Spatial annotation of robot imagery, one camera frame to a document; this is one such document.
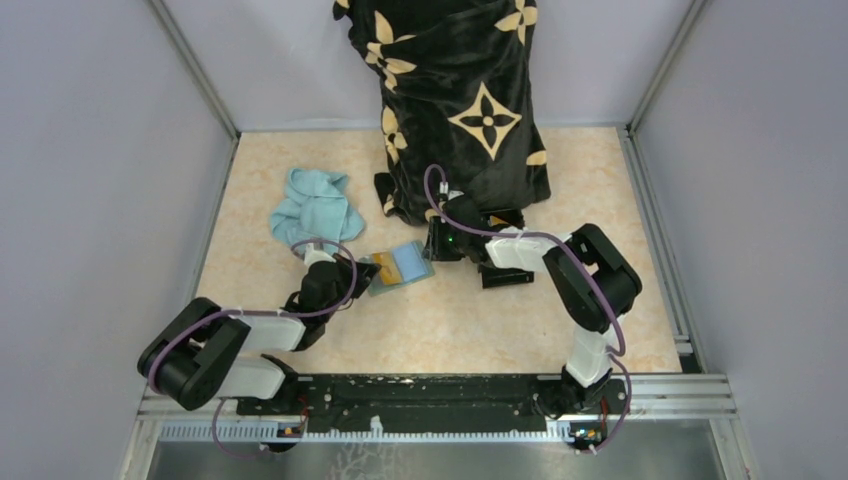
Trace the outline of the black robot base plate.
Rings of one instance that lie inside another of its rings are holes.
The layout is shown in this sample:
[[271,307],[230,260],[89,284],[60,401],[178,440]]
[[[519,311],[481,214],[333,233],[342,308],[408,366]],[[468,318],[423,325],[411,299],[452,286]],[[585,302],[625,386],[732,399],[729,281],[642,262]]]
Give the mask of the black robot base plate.
[[295,415],[309,433],[541,433],[564,415],[620,414],[625,383],[605,376],[581,393],[559,374],[302,375],[272,398],[238,400],[242,416]]

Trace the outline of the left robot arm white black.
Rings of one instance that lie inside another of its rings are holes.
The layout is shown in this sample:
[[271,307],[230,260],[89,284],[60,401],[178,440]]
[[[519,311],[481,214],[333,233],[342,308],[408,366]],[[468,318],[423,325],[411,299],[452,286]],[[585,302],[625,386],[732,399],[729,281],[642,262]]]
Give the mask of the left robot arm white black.
[[206,297],[193,299],[143,350],[138,373],[187,411],[219,397],[258,399],[277,414],[292,411],[300,399],[295,373],[270,351],[312,347],[335,312],[358,299],[381,270],[340,254],[317,254],[305,263],[299,290],[277,311],[225,310]]

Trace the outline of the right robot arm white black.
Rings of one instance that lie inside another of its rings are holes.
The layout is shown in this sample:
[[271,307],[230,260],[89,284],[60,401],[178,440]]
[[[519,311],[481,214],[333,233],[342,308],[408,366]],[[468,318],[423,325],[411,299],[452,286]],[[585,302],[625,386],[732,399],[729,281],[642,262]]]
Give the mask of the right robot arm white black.
[[602,398],[613,360],[626,352],[621,320],[642,291],[633,267],[595,224],[566,235],[491,224],[466,195],[441,197],[428,249],[434,261],[468,259],[488,273],[545,273],[575,322],[574,343],[563,373],[563,398],[576,412]]

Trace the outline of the orange credit card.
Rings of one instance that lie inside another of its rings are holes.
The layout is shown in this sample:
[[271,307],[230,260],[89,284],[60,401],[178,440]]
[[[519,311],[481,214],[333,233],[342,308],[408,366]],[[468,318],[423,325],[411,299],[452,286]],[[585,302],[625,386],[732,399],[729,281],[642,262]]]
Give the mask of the orange credit card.
[[398,285],[404,281],[391,251],[373,253],[371,259],[380,267],[378,274],[384,286]]

